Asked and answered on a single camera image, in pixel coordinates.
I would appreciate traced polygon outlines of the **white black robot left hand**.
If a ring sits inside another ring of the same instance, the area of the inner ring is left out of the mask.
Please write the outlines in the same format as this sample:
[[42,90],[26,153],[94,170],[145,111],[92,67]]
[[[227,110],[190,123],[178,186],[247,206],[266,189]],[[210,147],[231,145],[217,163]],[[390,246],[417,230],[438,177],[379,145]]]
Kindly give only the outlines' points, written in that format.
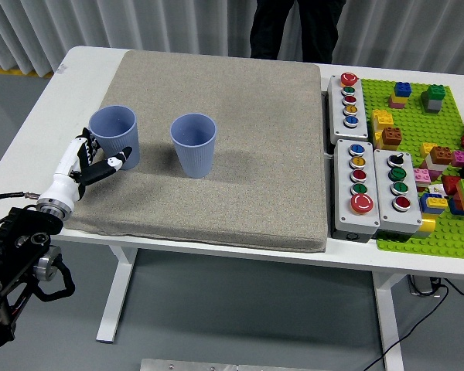
[[125,145],[120,152],[95,163],[94,156],[99,148],[97,139],[84,128],[67,147],[53,174],[53,183],[39,196],[36,209],[56,214],[62,220],[68,219],[85,188],[121,170],[132,153],[132,147]]

